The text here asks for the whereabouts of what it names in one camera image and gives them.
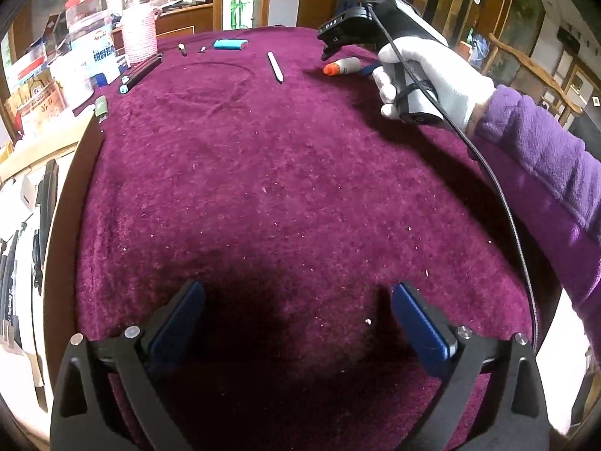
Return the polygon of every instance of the purple sleeve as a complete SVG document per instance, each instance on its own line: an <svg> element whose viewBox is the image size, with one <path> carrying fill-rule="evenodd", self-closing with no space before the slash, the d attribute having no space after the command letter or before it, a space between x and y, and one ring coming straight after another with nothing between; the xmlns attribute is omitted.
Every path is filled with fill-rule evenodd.
<svg viewBox="0 0 601 451"><path fill-rule="evenodd" d="M474 144L548 257L601 354L601 163L527 96L500 86Z"/></svg>

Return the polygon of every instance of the hand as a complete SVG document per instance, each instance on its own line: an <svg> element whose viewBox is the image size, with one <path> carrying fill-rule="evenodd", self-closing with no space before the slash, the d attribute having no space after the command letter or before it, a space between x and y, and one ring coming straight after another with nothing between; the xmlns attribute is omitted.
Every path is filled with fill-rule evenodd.
<svg viewBox="0 0 601 451"><path fill-rule="evenodd" d="M420 63L434 85L443 109L459 129L471 135L495 91L492 80L482 76L461 56L439 42L420 37L400 37L394 43L405 60ZM374 70L373 77L384 103L382 115L397 119L399 112L393 105L397 92L393 84L392 64L399 59L390 44L380 50L378 57L382 66Z"/></svg>

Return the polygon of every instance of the black cable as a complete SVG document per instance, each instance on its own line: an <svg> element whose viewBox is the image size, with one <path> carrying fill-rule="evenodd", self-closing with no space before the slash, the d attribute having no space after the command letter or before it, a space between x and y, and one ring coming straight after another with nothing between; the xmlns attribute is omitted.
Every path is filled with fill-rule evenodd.
<svg viewBox="0 0 601 451"><path fill-rule="evenodd" d="M449 115L446 113L446 111L443 109L443 107L441 107L441 105L436 101L436 99L434 99L434 97L432 97L432 95L426 91L425 87L420 82L420 79L417 78L417 76L414 74L414 72L408 66L407 61L401 55L401 52L395 45L393 38L390 36L388 31L384 28L384 25L382 25L382 22L380 22L380 19L374 12L374 9L373 9L371 3L367 4L367 8L369 10L371 17L374 19L374 22L376 22L376 24L378 24L378 27L380 27L380 30L384 33L384 36L389 41L391 47L393 48L394 53L397 55L399 61L405 68L405 71L407 71L410 78L414 81L414 83L417 85L419 90L426 96L426 98L428 98L428 100L431 102L431 104L434 105L434 107L440 112L440 114L443 116L444 120L447 121L447 123L451 126L453 131L455 131L455 133L459 136L459 138L462 141L464 141L465 145L474 154L476 159L479 161L479 163L485 169L486 174L491 178L493 185L495 185L495 189L497 190L497 193L501 199L501 204L503 205L503 209L505 210L507 219L509 220L509 225L510 225L510 229L512 230L513 240L515 241L516 250L518 251L520 263L522 265L522 274L524 276L524 284L526 286L526 295L528 298L528 306L530 307L530 318L532 320L532 347L533 347L534 354L536 354L538 345L539 345L539 316L536 313L536 303L534 302L534 292L532 289L532 284L530 283L530 275L528 275L528 268L526 266L526 260L524 259L524 253L522 252L522 245L520 244L518 230L516 230L516 224L513 222L512 211L509 209L509 205L507 204L507 200L505 199L505 195L503 194L503 189L501 189L499 180L497 180L495 173L493 173L491 166L486 162L486 159L484 158L484 156L482 156L480 151L478 151L476 146L474 146L474 143L472 141L470 141L470 139L467 137L467 135L465 135L464 132L461 129L459 129L458 126L455 125L455 123L453 123L453 121L451 120Z"/></svg>

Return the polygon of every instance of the orange cap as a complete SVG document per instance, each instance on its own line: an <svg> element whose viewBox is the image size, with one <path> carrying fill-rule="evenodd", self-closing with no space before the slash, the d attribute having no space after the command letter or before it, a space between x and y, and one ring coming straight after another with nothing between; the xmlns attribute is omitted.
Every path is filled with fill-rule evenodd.
<svg viewBox="0 0 601 451"><path fill-rule="evenodd" d="M326 64L326 66L323 69L323 72L328 76L336 76L337 74L340 74L340 66L337 65L335 62Z"/></svg>

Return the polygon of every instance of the wooden cabinet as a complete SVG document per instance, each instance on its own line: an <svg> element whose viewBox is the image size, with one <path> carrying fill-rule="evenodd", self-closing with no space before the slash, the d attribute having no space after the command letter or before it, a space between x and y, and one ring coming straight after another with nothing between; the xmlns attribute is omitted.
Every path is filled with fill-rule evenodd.
<svg viewBox="0 0 601 451"><path fill-rule="evenodd" d="M213 4L191 6L161 15L156 21L156 35L175 37L207 32L213 29ZM113 31L113 40L118 53L123 52L121 29Z"/></svg>

